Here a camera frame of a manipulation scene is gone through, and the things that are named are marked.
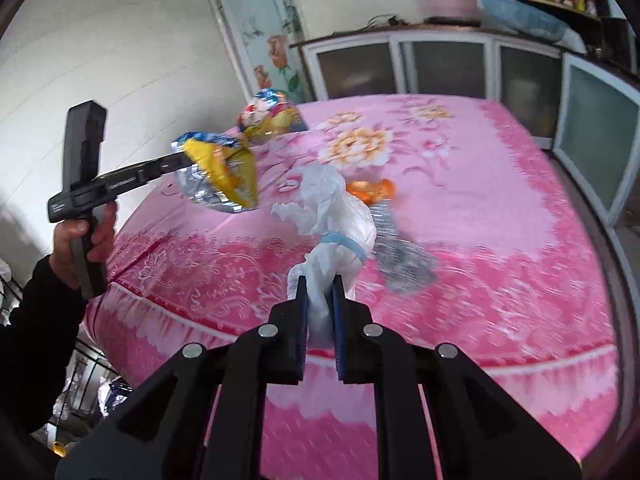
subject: foil wrapper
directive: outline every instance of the foil wrapper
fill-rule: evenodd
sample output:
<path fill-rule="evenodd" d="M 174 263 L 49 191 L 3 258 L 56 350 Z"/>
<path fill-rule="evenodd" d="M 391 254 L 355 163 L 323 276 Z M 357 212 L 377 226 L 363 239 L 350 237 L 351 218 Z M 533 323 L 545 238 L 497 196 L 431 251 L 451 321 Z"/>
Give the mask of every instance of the foil wrapper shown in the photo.
<path fill-rule="evenodd" d="M 385 285 L 395 293 L 411 294 L 436 281 L 436 259 L 422 247 L 400 237 L 389 200 L 371 206 L 376 225 L 373 255 Z"/>
<path fill-rule="evenodd" d="M 184 136 L 179 137 L 171 143 L 171 152 L 183 152 Z M 251 211 L 232 200 L 219 189 L 213 187 L 207 177 L 207 173 L 200 169 L 197 164 L 188 168 L 182 168 L 175 172 L 175 179 L 180 190 L 189 200 L 196 204 L 206 205 L 216 211 L 223 213 L 241 213 Z"/>

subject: door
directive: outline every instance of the door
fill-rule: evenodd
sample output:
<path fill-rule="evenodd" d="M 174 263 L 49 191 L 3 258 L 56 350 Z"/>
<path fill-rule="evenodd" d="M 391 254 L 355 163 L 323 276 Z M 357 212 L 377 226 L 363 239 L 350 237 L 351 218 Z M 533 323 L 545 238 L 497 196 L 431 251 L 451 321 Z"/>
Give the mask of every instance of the door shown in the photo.
<path fill-rule="evenodd" d="M 283 0 L 220 0 L 242 71 L 249 88 L 285 91 L 301 103 L 307 101 L 300 85 L 299 60 L 289 49 L 295 32 Z"/>

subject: plastic bag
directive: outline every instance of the plastic bag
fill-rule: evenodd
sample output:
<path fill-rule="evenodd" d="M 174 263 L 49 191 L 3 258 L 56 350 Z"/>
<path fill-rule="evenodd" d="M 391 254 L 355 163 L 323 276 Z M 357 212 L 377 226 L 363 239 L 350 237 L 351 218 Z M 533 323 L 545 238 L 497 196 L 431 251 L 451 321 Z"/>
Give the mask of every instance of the plastic bag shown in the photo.
<path fill-rule="evenodd" d="M 298 278 L 306 276 L 309 348 L 333 346 L 333 328 L 325 294 L 336 274 L 345 295 L 354 299 L 356 277 L 371 254 L 376 227 L 364 203 L 345 191 L 344 178 L 332 166 L 312 164 L 302 171 L 298 203 L 274 204 L 272 212 L 291 221 L 301 235 L 321 235 L 305 261 L 289 271 L 287 295 L 296 297 Z"/>
<path fill-rule="evenodd" d="M 238 130 L 250 145 L 264 144 L 279 134 L 306 132 L 309 127 L 284 92 L 260 90 L 238 117 Z"/>

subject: black gripper frame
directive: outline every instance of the black gripper frame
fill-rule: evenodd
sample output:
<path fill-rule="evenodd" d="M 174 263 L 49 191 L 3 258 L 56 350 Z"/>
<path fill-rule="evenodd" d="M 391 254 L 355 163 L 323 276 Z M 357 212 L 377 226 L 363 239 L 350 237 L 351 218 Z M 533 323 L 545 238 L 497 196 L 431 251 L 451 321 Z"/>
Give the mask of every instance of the black gripper frame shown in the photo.
<path fill-rule="evenodd" d="M 104 264 L 91 262 L 91 236 L 98 226 L 94 208 L 115 200 L 118 195 L 144 186 L 151 180 L 192 164 L 185 153 L 173 153 L 98 176 L 100 144 L 104 140 L 107 110 L 94 101 L 69 109 L 66 116 L 62 163 L 62 192 L 47 203 L 49 221 L 87 220 L 88 231 L 71 240 L 71 251 L 82 296 L 86 300 L 107 289 Z"/>
<path fill-rule="evenodd" d="M 436 478 L 424 405 L 445 480 L 579 480 L 579 464 L 465 353 L 405 342 L 373 323 L 369 307 L 344 297 L 334 280 L 338 378 L 373 383 L 378 478 Z"/>
<path fill-rule="evenodd" d="M 298 384 L 305 351 L 300 277 L 268 323 L 220 348 L 185 345 L 60 461 L 56 480 L 259 479 L 267 384 Z"/>

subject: person's hand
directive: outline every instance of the person's hand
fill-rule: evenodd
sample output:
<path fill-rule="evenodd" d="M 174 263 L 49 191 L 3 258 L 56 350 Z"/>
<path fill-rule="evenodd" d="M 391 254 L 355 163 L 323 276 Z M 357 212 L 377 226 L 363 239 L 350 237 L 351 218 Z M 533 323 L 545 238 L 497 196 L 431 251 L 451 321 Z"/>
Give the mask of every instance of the person's hand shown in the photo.
<path fill-rule="evenodd" d="M 106 207 L 104 219 L 91 236 L 94 245 L 87 254 L 90 262 L 104 263 L 113 252 L 114 225 L 118 206 L 115 202 L 109 202 Z M 53 231 L 53 253 L 49 257 L 49 266 L 57 277 L 67 286 L 77 290 L 80 285 L 76 268 L 71 258 L 71 240 L 84 235 L 89 228 L 87 220 L 65 220 L 56 225 Z"/>

